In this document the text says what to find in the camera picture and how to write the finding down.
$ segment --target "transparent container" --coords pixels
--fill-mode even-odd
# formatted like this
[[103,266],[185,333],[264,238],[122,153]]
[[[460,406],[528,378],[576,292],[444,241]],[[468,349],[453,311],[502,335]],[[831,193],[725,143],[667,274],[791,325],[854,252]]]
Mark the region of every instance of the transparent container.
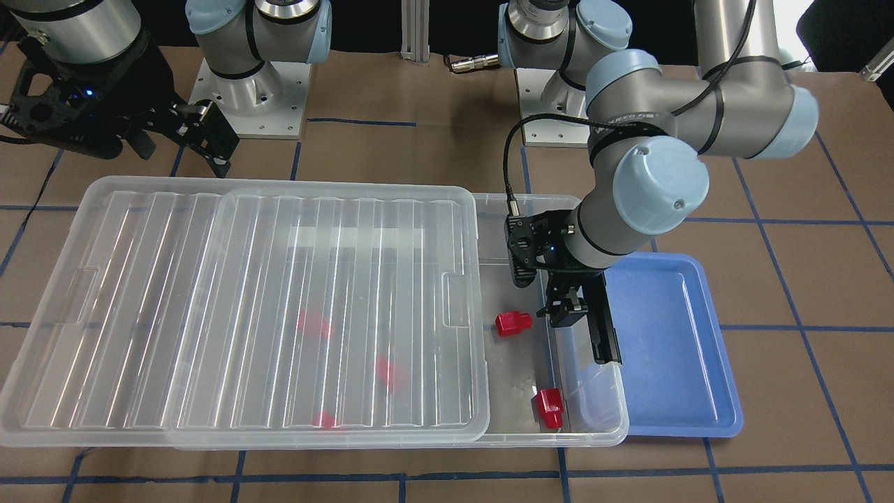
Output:
[[[523,215],[573,209],[571,196],[516,194]],[[534,317],[531,329],[499,337],[494,319],[502,312],[532,315],[544,305],[546,275],[527,288],[512,284],[506,239],[504,194],[475,194],[478,259],[485,322],[485,354],[491,423],[477,442],[458,447],[611,447],[628,434],[629,418],[620,364],[594,362],[586,319],[551,328]],[[563,426],[543,426],[532,399],[539,389],[561,388]]]
[[489,424],[457,187],[108,177],[2,394],[19,446],[384,448]]

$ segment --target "red object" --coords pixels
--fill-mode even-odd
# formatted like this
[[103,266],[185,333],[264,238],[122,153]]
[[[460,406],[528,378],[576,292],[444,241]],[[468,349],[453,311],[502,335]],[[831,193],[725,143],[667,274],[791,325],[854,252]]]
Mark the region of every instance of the red object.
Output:
[[324,430],[331,430],[332,428],[335,428],[335,418],[332,414],[323,411],[314,420],[314,426]]
[[522,330],[531,328],[534,321],[531,315],[521,311],[509,311],[498,314],[496,319],[497,333],[500,337],[509,337],[520,334]]
[[565,412],[565,404],[558,388],[541,389],[535,397],[537,411],[546,423],[547,428],[561,428],[561,413]]

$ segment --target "light blue joint cap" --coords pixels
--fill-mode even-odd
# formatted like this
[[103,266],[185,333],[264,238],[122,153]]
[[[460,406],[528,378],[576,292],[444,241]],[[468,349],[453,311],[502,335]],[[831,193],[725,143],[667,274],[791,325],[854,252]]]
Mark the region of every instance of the light blue joint cap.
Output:
[[600,44],[614,51],[626,49],[633,33],[630,15],[612,0],[582,0],[578,21]]
[[658,60],[640,49],[625,49],[600,59],[586,76],[586,105],[589,107],[597,94],[625,75],[637,70],[654,68],[661,72]]
[[500,66],[506,68],[515,68],[512,62],[512,54],[509,50],[509,32],[506,27],[506,7],[509,4],[500,5],[500,19],[497,24],[497,55],[499,56]]
[[628,150],[618,164],[612,192],[621,218],[640,234],[678,226],[708,195],[708,168],[676,138],[655,136]]
[[816,132],[820,122],[820,108],[809,90],[791,86],[795,101],[791,104],[789,118],[782,125],[776,138],[755,159],[790,158],[803,149]]
[[224,26],[245,7],[246,0],[188,0],[186,19],[190,31],[205,35]]
[[329,0],[320,2],[320,15],[316,18],[314,41],[310,43],[308,63],[323,63],[329,58],[329,47],[333,39],[333,11]]

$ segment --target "metal post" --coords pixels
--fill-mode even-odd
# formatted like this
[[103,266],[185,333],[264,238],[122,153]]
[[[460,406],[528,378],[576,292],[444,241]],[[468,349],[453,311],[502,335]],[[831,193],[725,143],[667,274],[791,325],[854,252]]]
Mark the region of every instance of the metal post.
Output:
[[892,64],[894,64],[894,38],[889,40],[879,54],[863,67],[860,76],[864,81],[875,82]]
[[401,57],[428,63],[428,0],[403,0],[403,46]]

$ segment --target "clear plastic lid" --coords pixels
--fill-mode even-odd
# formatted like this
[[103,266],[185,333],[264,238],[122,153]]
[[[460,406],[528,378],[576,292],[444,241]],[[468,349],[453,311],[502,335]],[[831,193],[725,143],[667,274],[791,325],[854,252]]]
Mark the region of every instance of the clear plastic lid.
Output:
[[487,393],[467,191],[116,176],[81,203],[0,441],[456,444]]

